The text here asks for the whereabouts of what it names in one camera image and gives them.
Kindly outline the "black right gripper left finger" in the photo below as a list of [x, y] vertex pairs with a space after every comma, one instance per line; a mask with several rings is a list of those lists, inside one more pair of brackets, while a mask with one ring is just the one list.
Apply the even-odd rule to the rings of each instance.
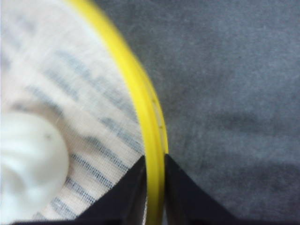
[[17, 221], [15, 225], [141, 225], [146, 203], [146, 165], [142, 156], [120, 181], [73, 220]]

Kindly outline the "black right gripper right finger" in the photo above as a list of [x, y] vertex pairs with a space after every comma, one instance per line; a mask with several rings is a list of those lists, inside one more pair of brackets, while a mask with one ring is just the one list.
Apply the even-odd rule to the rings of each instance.
[[165, 155], [165, 208], [169, 225], [237, 225], [238, 220]]

